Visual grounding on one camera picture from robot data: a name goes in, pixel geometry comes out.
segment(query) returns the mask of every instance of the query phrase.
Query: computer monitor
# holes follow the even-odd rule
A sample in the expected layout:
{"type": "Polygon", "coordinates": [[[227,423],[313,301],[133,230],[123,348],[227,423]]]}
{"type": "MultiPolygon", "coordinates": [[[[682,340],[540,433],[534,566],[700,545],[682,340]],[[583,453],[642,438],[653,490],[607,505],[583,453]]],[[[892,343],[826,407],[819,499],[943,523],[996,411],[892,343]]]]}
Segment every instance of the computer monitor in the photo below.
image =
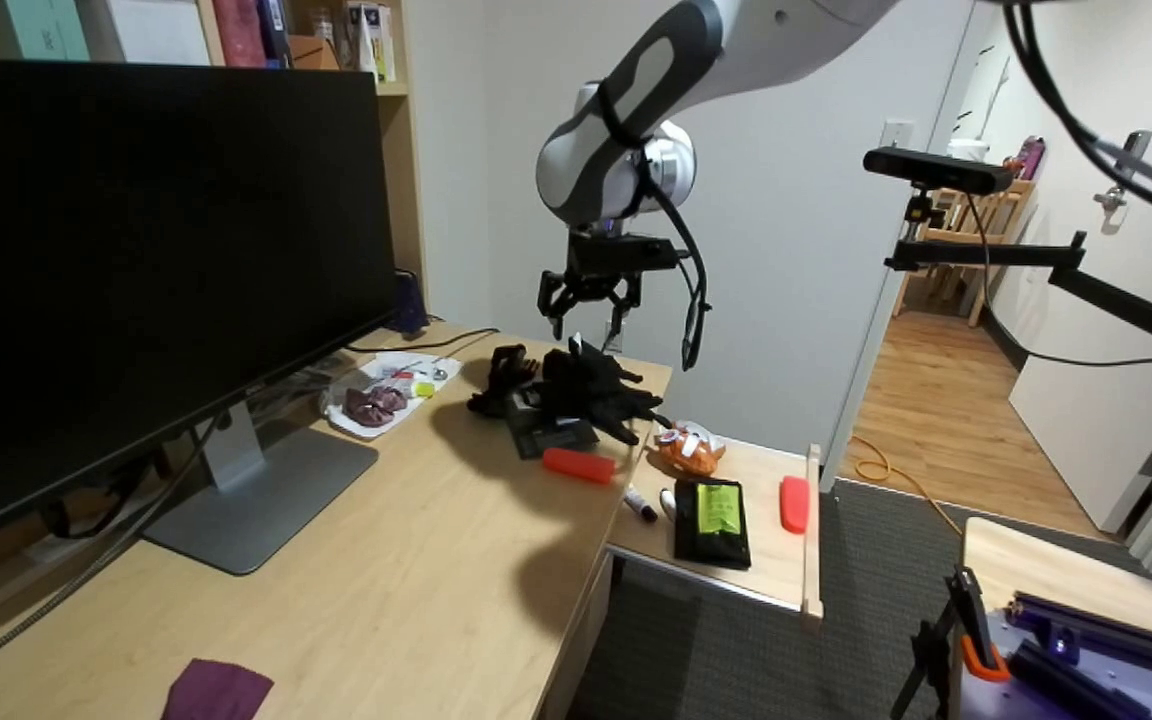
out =
{"type": "MultiPolygon", "coordinates": [[[[0,523],[380,327],[390,275],[368,76],[0,61],[0,523]]],[[[250,571],[372,461],[265,454],[157,538],[250,571]]]]}

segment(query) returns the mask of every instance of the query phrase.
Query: purple object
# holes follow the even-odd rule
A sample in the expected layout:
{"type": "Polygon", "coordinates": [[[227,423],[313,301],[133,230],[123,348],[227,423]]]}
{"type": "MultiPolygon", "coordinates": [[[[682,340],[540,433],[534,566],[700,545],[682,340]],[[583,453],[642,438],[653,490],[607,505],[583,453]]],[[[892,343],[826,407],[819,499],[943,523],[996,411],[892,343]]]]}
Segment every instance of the purple object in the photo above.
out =
{"type": "Polygon", "coordinates": [[[271,681],[238,665],[188,658],[168,691],[164,720],[250,720],[271,681]]]}

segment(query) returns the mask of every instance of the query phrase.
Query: monitor stand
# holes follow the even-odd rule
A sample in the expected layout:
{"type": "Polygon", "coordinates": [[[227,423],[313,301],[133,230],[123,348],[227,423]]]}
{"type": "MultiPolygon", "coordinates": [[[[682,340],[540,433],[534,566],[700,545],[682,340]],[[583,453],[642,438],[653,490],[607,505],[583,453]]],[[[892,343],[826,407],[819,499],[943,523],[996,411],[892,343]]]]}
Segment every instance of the monitor stand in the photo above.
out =
{"type": "Polygon", "coordinates": [[[142,536],[219,571],[250,574],[361,478],[375,453],[309,426],[258,453],[247,403],[227,407],[227,420],[202,438],[213,484],[142,536]]]}

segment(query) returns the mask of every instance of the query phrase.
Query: bookshelf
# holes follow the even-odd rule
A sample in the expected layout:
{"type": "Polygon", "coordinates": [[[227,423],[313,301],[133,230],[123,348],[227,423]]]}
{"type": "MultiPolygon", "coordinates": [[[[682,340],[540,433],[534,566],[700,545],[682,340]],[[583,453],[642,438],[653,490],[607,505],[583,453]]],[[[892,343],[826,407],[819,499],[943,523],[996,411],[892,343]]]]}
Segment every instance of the bookshelf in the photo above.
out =
{"type": "MultiPolygon", "coordinates": [[[[244,11],[258,8],[258,0],[0,0],[0,55],[223,63],[219,4],[244,11]]],[[[396,265],[413,275],[424,275],[403,0],[276,0],[276,4],[288,25],[288,48],[296,72],[355,72],[361,38],[355,30],[347,30],[353,8],[368,4],[386,11],[390,81],[375,82],[386,214],[390,214],[396,265]],[[322,17],[336,27],[336,48],[316,38],[322,17]]]]}

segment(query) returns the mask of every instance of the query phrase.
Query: wooden floor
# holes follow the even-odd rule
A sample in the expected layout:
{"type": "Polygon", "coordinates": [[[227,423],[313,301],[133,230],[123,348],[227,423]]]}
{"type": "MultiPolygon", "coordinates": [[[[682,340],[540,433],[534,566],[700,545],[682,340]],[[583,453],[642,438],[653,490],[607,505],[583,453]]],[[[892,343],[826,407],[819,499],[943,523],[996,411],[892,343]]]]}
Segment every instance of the wooden floor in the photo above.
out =
{"type": "Polygon", "coordinates": [[[918,484],[934,505],[1100,536],[1006,403],[1013,384],[1016,367],[985,327],[947,312],[896,312],[842,477],[901,490],[918,484]]]}

